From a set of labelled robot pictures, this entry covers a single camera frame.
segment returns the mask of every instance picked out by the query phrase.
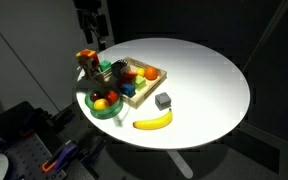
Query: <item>white round table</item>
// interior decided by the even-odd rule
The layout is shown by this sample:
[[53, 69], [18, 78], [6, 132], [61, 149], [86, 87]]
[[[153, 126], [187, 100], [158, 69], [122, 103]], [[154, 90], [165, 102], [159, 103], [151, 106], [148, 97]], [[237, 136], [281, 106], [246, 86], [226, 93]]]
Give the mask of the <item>white round table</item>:
[[[131, 57], [167, 71], [167, 79], [137, 110], [124, 104], [116, 117], [107, 120], [94, 118], [84, 103], [85, 93], [77, 92], [86, 117], [126, 143], [165, 150], [200, 146], [230, 132], [248, 110], [250, 91], [241, 71], [221, 54], [199, 44], [167, 38], [139, 39], [117, 44], [98, 57], [112, 63]], [[155, 95], [162, 92], [172, 100], [172, 123], [158, 130], [135, 129], [134, 121], [156, 118], [168, 111], [160, 111], [155, 105]]]

